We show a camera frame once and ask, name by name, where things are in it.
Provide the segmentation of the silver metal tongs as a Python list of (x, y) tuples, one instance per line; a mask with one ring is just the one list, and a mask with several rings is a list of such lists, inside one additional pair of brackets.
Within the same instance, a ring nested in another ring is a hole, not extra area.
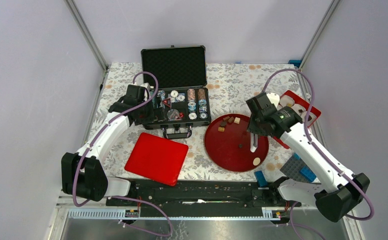
[(251, 133), (250, 134), (250, 152), (255, 153), (258, 148), (258, 138), (259, 136), (257, 134)]

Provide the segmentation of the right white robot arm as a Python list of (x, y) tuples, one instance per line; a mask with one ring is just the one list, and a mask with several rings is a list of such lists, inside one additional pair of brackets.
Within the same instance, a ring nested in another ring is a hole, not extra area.
[(329, 221), (338, 222), (362, 200), (369, 201), (366, 191), (370, 179), (353, 173), (341, 164), (308, 131), (302, 118), (292, 108), (277, 109), (271, 94), (262, 92), (246, 101), (251, 112), (247, 131), (253, 136), (276, 137), (293, 150), (311, 169), (318, 184), (281, 177), (269, 191), (269, 201), (281, 206), (295, 201), (316, 207)]

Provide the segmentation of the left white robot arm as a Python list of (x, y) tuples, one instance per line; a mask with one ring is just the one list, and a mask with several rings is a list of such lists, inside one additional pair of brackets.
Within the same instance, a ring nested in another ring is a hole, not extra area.
[(61, 182), (65, 194), (95, 202), (117, 196), (126, 206), (136, 202), (137, 192), (130, 187), (130, 181), (107, 177), (103, 163), (118, 138), (131, 125), (153, 120), (154, 90), (148, 83), (129, 84), (126, 94), (109, 107), (102, 127), (94, 136), (75, 153), (63, 155)]

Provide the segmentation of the red square box lid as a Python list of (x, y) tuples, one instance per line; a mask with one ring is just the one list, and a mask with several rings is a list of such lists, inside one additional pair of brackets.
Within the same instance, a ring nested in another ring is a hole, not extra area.
[(124, 166), (127, 172), (175, 186), (189, 147), (149, 133), (141, 133)]

